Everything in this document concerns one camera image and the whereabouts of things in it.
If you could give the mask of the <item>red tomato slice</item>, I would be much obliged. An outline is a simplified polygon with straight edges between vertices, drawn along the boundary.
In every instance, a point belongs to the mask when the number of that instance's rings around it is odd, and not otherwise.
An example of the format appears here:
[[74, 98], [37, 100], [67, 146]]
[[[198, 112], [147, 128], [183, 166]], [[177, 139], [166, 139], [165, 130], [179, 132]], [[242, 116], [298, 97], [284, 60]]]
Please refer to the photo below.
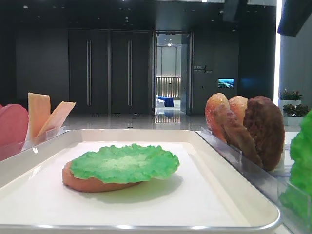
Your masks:
[[25, 141], [28, 112], [19, 104], [8, 104], [0, 109], [0, 146]]

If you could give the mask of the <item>green lettuce leaf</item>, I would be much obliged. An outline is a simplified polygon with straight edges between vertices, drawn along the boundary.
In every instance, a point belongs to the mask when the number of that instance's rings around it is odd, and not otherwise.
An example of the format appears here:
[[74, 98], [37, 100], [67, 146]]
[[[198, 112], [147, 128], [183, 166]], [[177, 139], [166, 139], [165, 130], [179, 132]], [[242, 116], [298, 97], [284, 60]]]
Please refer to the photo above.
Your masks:
[[86, 152], [71, 161], [69, 170], [78, 179], [124, 184], [168, 179], [179, 165], [178, 157], [161, 146], [131, 144]]
[[290, 157], [294, 160], [290, 183], [280, 195], [281, 203], [303, 219], [312, 217], [312, 113], [301, 124], [301, 131], [291, 140]]

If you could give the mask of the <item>round bread slice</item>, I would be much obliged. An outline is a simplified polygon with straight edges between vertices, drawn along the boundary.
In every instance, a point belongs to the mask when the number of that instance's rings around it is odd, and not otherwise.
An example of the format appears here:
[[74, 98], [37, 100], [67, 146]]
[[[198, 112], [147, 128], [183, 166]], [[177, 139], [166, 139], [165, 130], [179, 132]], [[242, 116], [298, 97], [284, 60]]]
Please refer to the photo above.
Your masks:
[[62, 183], [79, 192], [86, 193], [99, 193], [99, 192], [110, 192], [126, 189], [129, 187], [136, 186], [141, 182], [136, 183], [125, 183], [125, 184], [117, 184], [117, 183], [103, 183], [97, 178], [89, 178], [89, 179], [79, 179], [74, 177], [72, 174], [70, 167], [71, 161], [67, 162], [62, 169]]

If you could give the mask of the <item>white rectangular tray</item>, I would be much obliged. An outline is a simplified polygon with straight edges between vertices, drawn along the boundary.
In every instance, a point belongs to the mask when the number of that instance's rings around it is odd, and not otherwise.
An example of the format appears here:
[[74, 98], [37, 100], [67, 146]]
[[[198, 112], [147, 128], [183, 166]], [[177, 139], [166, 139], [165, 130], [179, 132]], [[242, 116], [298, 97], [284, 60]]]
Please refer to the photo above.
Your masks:
[[[104, 193], [62, 184], [87, 151], [136, 143], [177, 155], [178, 170]], [[0, 164], [3, 234], [272, 234], [281, 212], [204, 138], [189, 130], [71, 130]]]

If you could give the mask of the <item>rear orange bread slice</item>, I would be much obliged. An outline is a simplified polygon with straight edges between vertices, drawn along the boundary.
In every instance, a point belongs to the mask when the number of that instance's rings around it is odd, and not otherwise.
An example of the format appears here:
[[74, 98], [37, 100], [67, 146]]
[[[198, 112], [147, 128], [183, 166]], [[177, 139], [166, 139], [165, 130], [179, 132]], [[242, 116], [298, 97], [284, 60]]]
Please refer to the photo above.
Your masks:
[[232, 114], [230, 115], [230, 122], [235, 126], [240, 126], [245, 129], [243, 125], [245, 110], [247, 108], [248, 99], [243, 96], [235, 96], [229, 100], [230, 110]]

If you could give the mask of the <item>dark brown meat patty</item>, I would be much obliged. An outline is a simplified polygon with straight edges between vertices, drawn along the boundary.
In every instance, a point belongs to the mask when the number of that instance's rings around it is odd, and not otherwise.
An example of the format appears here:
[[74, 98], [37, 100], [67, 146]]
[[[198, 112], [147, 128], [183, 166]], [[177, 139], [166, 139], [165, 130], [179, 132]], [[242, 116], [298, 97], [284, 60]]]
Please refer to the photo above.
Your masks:
[[249, 99], [243, 125], [254, 139], [262, 168], [274, 170], [281, 160], [285, 141], [283, 115], [278, 106], [265, 96]]

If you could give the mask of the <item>leaning orange cheese slice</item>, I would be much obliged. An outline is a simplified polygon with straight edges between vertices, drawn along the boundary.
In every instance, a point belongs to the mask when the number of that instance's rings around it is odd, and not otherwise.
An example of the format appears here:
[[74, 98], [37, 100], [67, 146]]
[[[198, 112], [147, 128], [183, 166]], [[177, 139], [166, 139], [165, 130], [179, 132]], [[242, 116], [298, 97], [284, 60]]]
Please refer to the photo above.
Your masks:
[[51, 129], [59, 129], [74, 108], [75, 104], [75, 102], [62, 101], [49, 116], [37, 136], [40, 136]]

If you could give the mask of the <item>lighter brown meat patty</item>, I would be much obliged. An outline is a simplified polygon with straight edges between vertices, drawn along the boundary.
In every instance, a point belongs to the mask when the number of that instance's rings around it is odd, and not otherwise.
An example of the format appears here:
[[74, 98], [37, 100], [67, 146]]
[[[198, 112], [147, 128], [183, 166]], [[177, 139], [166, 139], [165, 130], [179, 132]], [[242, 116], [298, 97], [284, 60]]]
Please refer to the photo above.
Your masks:
[[254, 164], [262, 168], [262, 160], [255, 149], [254, 139], [247, 128], [235, 126], [230, 122], [232, 111], [225, 104], [220, 104], [214, 109], [214, 119], [228, 144], [241, 150], [243, 155]]

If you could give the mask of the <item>clear acrylic rack left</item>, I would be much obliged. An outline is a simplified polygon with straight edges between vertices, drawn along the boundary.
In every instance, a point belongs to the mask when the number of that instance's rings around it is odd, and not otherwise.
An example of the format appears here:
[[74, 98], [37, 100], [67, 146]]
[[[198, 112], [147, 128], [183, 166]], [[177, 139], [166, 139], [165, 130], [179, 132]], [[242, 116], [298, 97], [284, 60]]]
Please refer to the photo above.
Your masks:
[[67, 132], [68, 129], [66, 126], [63, 126], [59, 129], [51, 129], [47, 131], [46, 133], [42, 134], [41, 136], [35, 137], [35, 138], [27, 138], [23, 142], [18, 143], [12, 143], [6, 146], [1, 146], [0, 148], [0, 160], [6, 160], [16, 154], [19, 154], [20, 152], [33, 148], [40, 143], [46, 142], [47, 140], [50, 140], [56, 136], [59, 136], [65, 132]]

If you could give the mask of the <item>wall screen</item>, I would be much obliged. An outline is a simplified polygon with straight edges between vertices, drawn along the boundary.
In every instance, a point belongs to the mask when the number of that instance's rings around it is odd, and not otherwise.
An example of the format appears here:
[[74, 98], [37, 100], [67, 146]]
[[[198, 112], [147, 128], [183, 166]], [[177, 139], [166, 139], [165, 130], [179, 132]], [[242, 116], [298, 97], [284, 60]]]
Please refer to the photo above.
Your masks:
[[218, 88], [233, 88], [234, 79], [232, 78], [219, 78], [218, 79]]

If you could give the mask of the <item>clear acrylic rack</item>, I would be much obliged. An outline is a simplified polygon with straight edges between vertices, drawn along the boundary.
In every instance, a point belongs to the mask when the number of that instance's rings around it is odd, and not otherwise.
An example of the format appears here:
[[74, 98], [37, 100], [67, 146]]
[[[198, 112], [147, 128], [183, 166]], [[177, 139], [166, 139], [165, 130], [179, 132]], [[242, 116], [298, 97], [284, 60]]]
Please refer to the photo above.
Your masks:
[[294, 234], [312, 232], [312, 199], [309, 194], [291, 184], [290, 169], [281, 159], [278, 167], [266, 172], [246, 159], [235, 147], [215, 137], [211, 131], [202, 127], [200, 135], [238, 170], [263, 195], [277, 205], [283, 214], [284, 225]]
[[0, 148], [0, 160], [6, 160], [16, 154], [19, 154], [20, 152], [33, 148], [40, 143], [46, 142], [47, 140], [50, 140], [56, 136], [59, 136], [65, 132], [67, 132], [68, 129], [66, 126], [63, 126], [59, 129], [51, 129], [47, 131], [46, 133], [42, 134], [41, 136], [35, 137], [35, 138], [27, 138], [23, 142], [18, 143], [12, 143], [6, 146], [1, 146]]

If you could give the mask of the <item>potted plants in planter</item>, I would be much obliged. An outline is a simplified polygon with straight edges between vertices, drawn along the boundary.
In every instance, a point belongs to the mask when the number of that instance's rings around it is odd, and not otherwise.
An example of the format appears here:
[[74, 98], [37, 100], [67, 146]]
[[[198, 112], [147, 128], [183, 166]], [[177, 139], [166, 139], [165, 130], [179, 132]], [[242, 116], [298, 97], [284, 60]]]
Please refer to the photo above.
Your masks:
[[288, 91], [284, 89], [280, 92], [278, 107], [280, 108], [285, 126], [299, 126], [303, 118], [310, 109], [301, 103], [302, 95], [299, 91]]

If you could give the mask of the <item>upright orange cheese slice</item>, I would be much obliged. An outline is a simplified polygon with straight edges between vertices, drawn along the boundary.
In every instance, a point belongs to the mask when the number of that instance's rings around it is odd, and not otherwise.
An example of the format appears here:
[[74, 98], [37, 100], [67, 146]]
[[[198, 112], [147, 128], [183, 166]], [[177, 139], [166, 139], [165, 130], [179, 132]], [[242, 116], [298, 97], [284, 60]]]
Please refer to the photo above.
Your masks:
[[51, 115], [51, 100], [49, 95], [28, 93], [28, 136], [36, 138]]

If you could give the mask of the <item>blue sofa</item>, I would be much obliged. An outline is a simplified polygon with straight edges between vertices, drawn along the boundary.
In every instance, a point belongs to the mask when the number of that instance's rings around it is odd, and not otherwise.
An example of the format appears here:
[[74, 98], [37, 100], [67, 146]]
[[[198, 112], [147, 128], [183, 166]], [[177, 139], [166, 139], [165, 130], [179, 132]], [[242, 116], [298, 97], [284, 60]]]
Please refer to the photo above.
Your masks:
[[174, 107], [174, 98], [173, 97], [158, 96], [158, 99], [164, 101], [165, 107]]

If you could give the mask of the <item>clear acrylic rack right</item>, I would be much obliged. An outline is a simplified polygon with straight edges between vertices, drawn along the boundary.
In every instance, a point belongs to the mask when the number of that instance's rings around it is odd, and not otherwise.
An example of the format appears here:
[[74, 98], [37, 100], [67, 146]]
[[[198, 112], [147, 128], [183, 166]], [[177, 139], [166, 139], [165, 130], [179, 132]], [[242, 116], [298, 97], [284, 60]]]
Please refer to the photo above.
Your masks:
[[278, 167], [266, 172], [246, 159], [235, 147], [215, 137], [211, 131], [202, 127], [200, 135], [238, 170], [263, 195], [277, 205], [283, 214], [284, 225], [294, 234], [312, 232], [312, 199], [309, 194], [291, 184], [290, 169], [281, 159]]

